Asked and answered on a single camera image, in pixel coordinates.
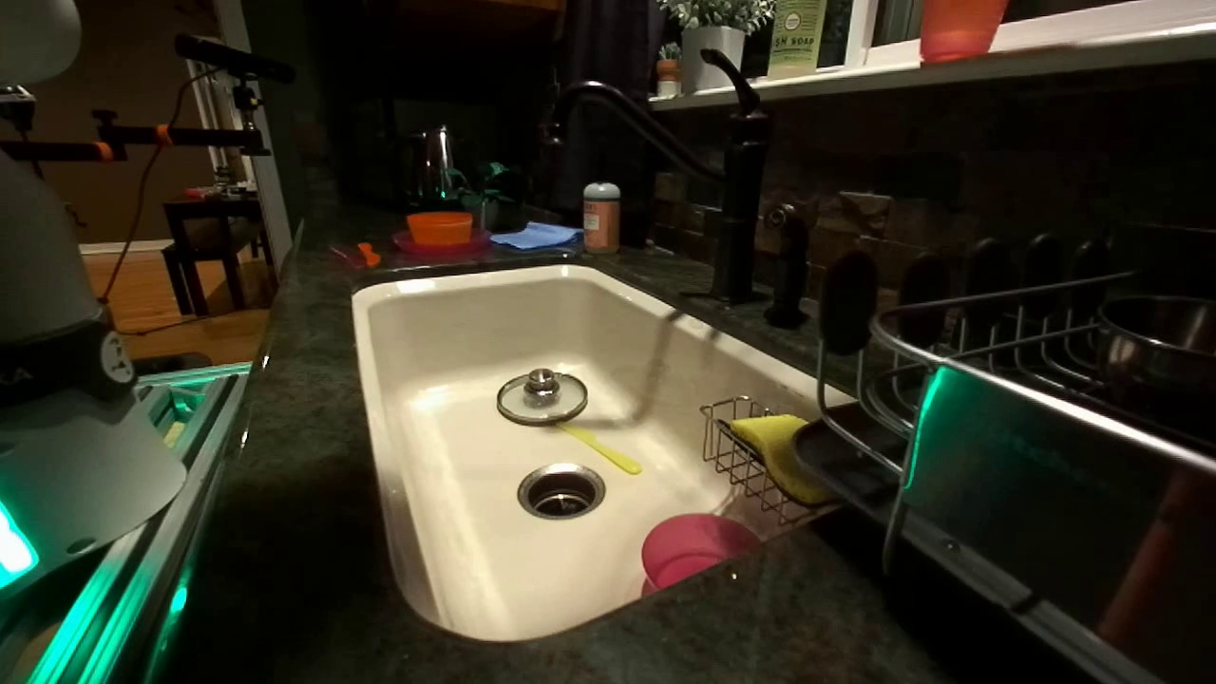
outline sink basin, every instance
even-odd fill
[[[373,284],[352,334],[396,583],[420,621],[482,643],[638,600],[645,533],[721,514],[704,401],[776,394],[816,413],[814,376],[587,265]],[[578,376],[585,409],[501,417],[496,391],[531,368]]]

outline yellow sponge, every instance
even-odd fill
[[[778,489],[786,489],[801,507],[824,507],[830,500],[830,489],[824,489],[792,457],[792,432],[804,427],[797,413],[756,413],[735,417],[730,428],[751,444]]]

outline cup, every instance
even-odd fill
[[[1003,0],[922,0],[919,58],[922,63],[968,59],[993,48]]]

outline sink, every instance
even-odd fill
[[[420,621],[478,643],[638,600],[645,533],[721,514],[704,401],[776,394],[816,413],[814,376],[591,265],[373,284],[352,296],[352,334],[396,583]],[[505,417],[496,391],[531,368],[578,376],[582,413]]]

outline countertop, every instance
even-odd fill
[[[307,215],[192,551],[162,680],[1020,680],[1056,662],[929,566],[876,577],[876,529],[822,517],[670,591],[539,643],[466,643],[419,621],[382,555],[352,368],[352,276],[329,243],[382,243],[388,215]],[[699,262],[599,262],[656,296],[708,284]],[[762,304],[704,313],[809,368],[814,332]]]

